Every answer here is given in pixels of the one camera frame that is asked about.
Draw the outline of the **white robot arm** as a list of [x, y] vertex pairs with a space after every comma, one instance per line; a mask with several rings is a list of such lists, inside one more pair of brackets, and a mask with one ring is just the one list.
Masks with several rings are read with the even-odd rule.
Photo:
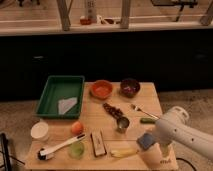
[[188, 120], [188, 112], [174, 106], [157, 118], [150, 133], [161, 146], [176, 141], [213, 162], [213, 135], [187, 126]]

